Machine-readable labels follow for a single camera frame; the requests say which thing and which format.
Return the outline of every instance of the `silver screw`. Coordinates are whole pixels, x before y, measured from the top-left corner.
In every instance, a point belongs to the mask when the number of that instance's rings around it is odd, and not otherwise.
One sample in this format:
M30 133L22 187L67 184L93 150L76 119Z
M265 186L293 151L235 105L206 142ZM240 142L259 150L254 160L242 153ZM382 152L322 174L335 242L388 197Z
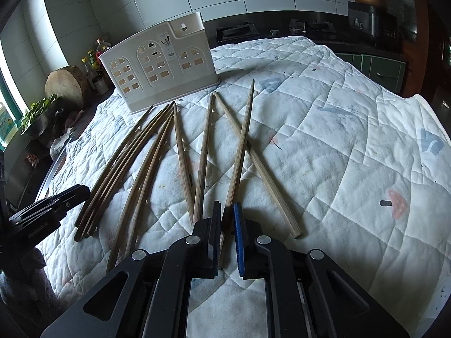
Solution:
M310 257L319 261L324 258L324 253L319 249L315 249L310 252Z
M146 257L146 252L144 250L138 249L132 253L132 259L135 261L140 261Z
M257 238L257 243L259 244L269 244L271 242L271 238L267 235L260 235Z
M200 238L196 235L191 235L191 236L188 236L185 241L188 245L194 245L194 244L199 243Z

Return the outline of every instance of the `drawer handle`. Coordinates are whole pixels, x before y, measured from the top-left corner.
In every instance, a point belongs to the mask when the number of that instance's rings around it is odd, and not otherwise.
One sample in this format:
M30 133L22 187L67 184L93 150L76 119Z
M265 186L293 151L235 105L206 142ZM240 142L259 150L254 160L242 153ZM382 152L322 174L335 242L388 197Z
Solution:
M379 72L376 75L386 79L394 79L393 75L381 75Z

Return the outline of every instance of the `wooden chopstick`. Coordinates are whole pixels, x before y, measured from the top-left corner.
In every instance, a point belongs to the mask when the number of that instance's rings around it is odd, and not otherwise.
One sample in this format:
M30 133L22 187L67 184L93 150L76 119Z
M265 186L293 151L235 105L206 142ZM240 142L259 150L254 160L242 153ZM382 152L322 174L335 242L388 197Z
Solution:
M132 137L136 134L137 129L139 128L139 126L141 126L141 124L147 118L147 116L149 115L149 113L150 113L150 111L152 109L153 109L153 106L151 106L146 111L146 113L144 113L141 116L141 118L139 118L139 120L136 122L136 124L134 125L132 130L122 140L121 144L116 149L116 151L114 152L113 156L111 156L110 160L108 160L106 166L103 168L102 173L100 174L100 177L97 179L96 183L94 184L94 187L92 187L92 189L91 189L91 195L90 195L88 201L86 201L84 203L82 209L80 210L80 213L78 214L78 218L77 218L77 220L75 221L75 224L74 224L76 228L80 225L80 222L81 222L81 220L83 218L84 213L86 212L86 209L88 208L89 204L92 202L94 196L98 192L98 190L99 190L101 184L103 183L104 179L108 176L111 168L113 167L114 162L117 160L117 158L119 157L120 153L125 150L126 146L129 144L129 142L131 142Z
M189 182L188 165L186 163L185 150L182 140L182 128L180 125L179 114L177 112L177 105L174 105L174 127L175 138L177 139L177 152L179 153L180 173L182 174L183 192L185 193L186 204L188 205L188 214L191 224L194 217L194 203L193 194L191 193L191 184Z
M236 119L232 116L232 113L230 110L226 107L224 101L221 99L218 93L215 93L216 99L219 102L219 105L221 106L222 110L226 113L226 116L229 120L229 123L232 125L232 128L234 129L235 133L237 135L240 135L241 133L241 126L236 121ZM260 174L260 177L262 177L263 183L268 190L269 194L272 197L272 200L274 203L276 203L277 207L279 208L280 214L283 216L286 224L288 225L291 234L294 238L297 238L302 235L301 229L299 228L298 223L296 222L296 219L290 210L288 204L286 203L280 189L277 187L276 183L272 179L271 175L269 174L269 171L267 167L264 165L262 159L258 155L258 153L255 151L254 147L252 146L251 139L247 138L247 152L257 168L258 173Z
M211 112L213 109L214 95L210 94L208 102L207 115L205 116L204 137L202 139L202 147L200 151L199 170L196 185L196 195L194 197L194 217L193 226L202 218L204 211L204 192L205 192L205 176L207 174L207 158L208 158L208 140L210 137Z
M159 120L155 121L153 126L149 128L148 130L148 136L145 136L141 139L140 142L135 144L134 151L131 153L131 156L123 159L123 166L119 167L117 169L117 176L112 177L111 182L107 186L106 193L104 193L104 196L101 198L100 205L98 209L92 214L92 221L88 223L88 227L85 228L85 231L83 232L83 236L93 236L96 232L97 226L103 216L103 213L107 209L110 200L114 193L116 192L117 187L120 185L120 183L123 180L123 177L127 174L129 171L131 165L136 160L138 154L141 152L145 144L149 141L150 137L154 133L155 129L161 124L161 122L166 118L167 113L170 113L170 107L168 107L168 110L166 111L164 116L161 116Z
M240 186L241 171L243 169L244 153L246 152L247 133L249 132L249 125L251 123L252 113L252 101L254 92L255 80L252 80L251 88L249 90L249 97L247 98L246 112L244 113L243 126L241 127L240 142L236 149L235 163L233 165L232 178L229 185L229 191L227 192L226 204L224 205L224 212L221 219L221 238L219 253L222 252L222 246L224 244L225 233L229 231L232 221L232 205L238 194L238 188Z
M144 179L144 184L141 187L141 193L139 195L138 203L136 205L136 210L135 210L132 220L130 222L130 235L129 235L129 239L127 241L127 247L125 248L125 255L129 255L135 248L136 239L138 236L138 222L139 222L139 219L141 218L141 214L143 213L144 204L146 203L146 199L150 193L150 187L152 185L156 170L159 165L163 145L166 142L166 134L171 126L172 118L173 118L173 116L170 116L168 118L168 120L164 124L164 127L161 129L160 133L158 133L159 138L157 138L155 140L155 142L158 141L158 145L157 145L155 154L152 158L152 162L147 170L146 178Z
M113 165L113 168L109 172L108 176L101 183L98 192L94 195L92 201L86 208L85 213L80 221L77 231L75 232L74 240L80 241L81 238L85 234L85 230L87 231L92 223L92 219L94 214L96 213L96 209L99 207L99 202L102 201L103 197L106 195L105 192L108 191L108 187L111 187L112 181L120 175L121 170L127 169L127 166L130 166L134 158L138 155L137 149L141 150L148 141L150 136L153 133L153 130L158 125L162 116L167 113L170 104L166 105L166 107L161 110L152 120L143 128L143 130L139 133L139 135L129 144L129 146L123 151L118 161Z
M157 137L155 138L152 147L147 152L146 158L144 159L143 164L139 168L138 175L136 176L136 179L133 182L133 186L132 189L130 190L127 202L125 203L125 207L123 208L122 213L120 215L116 233L114 234L113 243L110 249L110 256L108 258L107 263L107 273L116 266L117 256L119 254L121 246L123 245L123 237L126 232L126 225L128 225L130 219L131 208L135 207L136 197L138 196L138 194L140 194L139 189L141 188L141 192L143 192L144 176L146 175L146 171L150 168L152 164L153 158L155 157L155 153L158 149L158 144L162 137L163 130L167 126L167 123L171 120L171 117L172 116L170 116L166 120L166 123L163 125L163 129L160 130Z

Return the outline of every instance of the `white quilted mat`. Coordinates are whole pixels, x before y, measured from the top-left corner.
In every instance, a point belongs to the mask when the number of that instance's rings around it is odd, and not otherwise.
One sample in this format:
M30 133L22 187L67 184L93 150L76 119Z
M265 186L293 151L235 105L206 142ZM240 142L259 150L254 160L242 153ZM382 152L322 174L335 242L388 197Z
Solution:
M245 216L291 249L323 249L409 332L430 324L448 297L451 143L429 105L420 96L402 99L386 91L301 37L225 45L212 54L222 80L216 91L241 121L255 79L249 133L304 236L290 236L247 155L238 196ZM212 91L177 101L194 181ZM226 199L238 144L218 104L214 110L204 215L215 199ZM50 193L76 183L92 187L138 118L118 94L102 103L81 138L68 145ZM78 206L40 245L50 282L67 307L104 276L109 243L149 147L114 195L98 237L73 241ZM137 245L149 252L191 231L174 131L166 149ZM187 336L267 337L263 281L239 278L232 239L225 254L215 280L193 281Z

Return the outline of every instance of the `black countertop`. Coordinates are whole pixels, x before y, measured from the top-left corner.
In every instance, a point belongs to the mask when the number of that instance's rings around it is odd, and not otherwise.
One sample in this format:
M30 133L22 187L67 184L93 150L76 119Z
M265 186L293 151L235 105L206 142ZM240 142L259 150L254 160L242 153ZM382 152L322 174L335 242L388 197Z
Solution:
M259 32L259 37L252 39L274 38L271 36L270 30L279 30L278 37L288 37L292 35L289 30L291 19L332 23L337 31L334 39L330 39L321 34L306 34L306 37L310 38L318 45L328 46L335 53L368 54L391 58L402 62L406 61L401 52L378 48L362 36L358 35L357 32L349 28L348 17L344 15L310 11L252 12L206 21L204 25L208 44L210 45L210 48L214 48L218 46L216 43L216 29L218 28L227 28L249 23L254 24Z

